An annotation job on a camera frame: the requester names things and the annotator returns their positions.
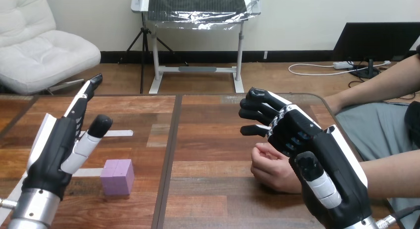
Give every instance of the robotic hand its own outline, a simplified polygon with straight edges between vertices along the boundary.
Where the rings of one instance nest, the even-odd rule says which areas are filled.
[[[240,117],[263,124],[243,126],[241,133],[267,137],[290,157],[305,205],[319,222],[327,229],[378,228],[366,175],[337,126],[322,130],[297,105],[265,90],[252,88],[240,106]],[[378,224],[387,228],[394,222],[388,216]]]
[[[35,138],[18,202],[1,200],[0,206],[13,209],[8,229],[47,229],[51,226],[72,175],[84,164],[112,119],[98,115],[81,137],[87,103],[101,84],[99,74],[77,93],[64,116],[46,114]]]

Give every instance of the white armchair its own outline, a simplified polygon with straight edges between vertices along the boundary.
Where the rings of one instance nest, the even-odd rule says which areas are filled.
[[[55,28],[47,0],[0,0],[1,85],[19,94],[52,91],[61,87],[51,86],[99,64],[95,45]]]

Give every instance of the white cable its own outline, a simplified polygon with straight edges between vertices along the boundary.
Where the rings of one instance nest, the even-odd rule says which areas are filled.
[[[390,64],[390,63],[391,62],[387,60],[383,64],[377,64],[377,65],[374,65],[373,67],[383,66],[383,65]],[[297,74],[297,75],[312,75],[312,76],[327,76],[327,75],[345,74],[345,73],[350,73],[350,72],[353,72],[353,71],[364,70],[364,69],[367,69],[368,68],[368,67],[364,67],[364,68],[361,68],[361,69],[352,69],[352,70],[348,70],[348,71],[342,71],[342,72],[331,73],[331,74],[305,74],[305,73],[296,73],[296,72],[293,72],[291,70],[292,67],[297,66],[297,65],[308,65],[308,66],[316,66],[316,67],[324,67],[324,68],[332,68],[334,66],[333,65],[317,65],[317,64],[293,64],[293,65],[289,66],[289,71],[291,73],[293,73],[293,74]]]

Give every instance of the purple foam block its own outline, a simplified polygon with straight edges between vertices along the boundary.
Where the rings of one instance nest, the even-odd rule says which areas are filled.
[[[131,160],[107,160],[101,182],[105,195],[129,195],[134,182]]]
[[[115,192],[113,175],[117,164],[118,160],[107,160],[105,162],[104,169],[101,172],[102,188],[105,195],[113,195]]]
[[[118,195],[129,195],[133,187],[134,171],[131,160],[119,160],[113,175]]]

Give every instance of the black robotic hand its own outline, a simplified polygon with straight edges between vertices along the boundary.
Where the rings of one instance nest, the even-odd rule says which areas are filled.
[[[307,208],[326,228],[377,228],[366,176],[335,125],[322,130],[297,105],[265,90],[252,88],[240,106],[240,117],[263,124],[241,133],[267,137],[290,157]]]
[[[22,191],[38,188],[63,200],[71,176],[85,162],[112,125],[105,115],[98,115],[89,130],[79,139],[88,101],[101,84],[98,74],[86,81],[63,117],[46,114],[30,153]]]

